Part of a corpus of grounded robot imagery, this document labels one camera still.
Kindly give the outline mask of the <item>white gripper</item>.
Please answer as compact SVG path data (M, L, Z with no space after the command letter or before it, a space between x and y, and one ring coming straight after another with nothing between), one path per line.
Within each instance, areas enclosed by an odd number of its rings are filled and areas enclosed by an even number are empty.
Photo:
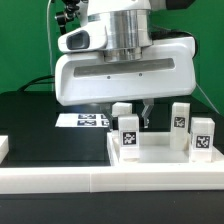
M64 106L103 103L110 130L118 129L118 118L106 102L144 99L141 116L147 128L153 98L189 95L196 87L192 36L155 40L142 49L141 59L118 63L106 62L101 50L68 50L66 39L58 40L63 55L55 68L56 98Z

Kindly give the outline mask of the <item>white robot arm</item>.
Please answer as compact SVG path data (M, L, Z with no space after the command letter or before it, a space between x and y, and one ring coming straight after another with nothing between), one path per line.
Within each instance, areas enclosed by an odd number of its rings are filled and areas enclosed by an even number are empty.
M189 95L196 87L193 36L152 36L155 10L186 9L195 0L81 0L65 10L81 26L58 39L55 92L64 106Z

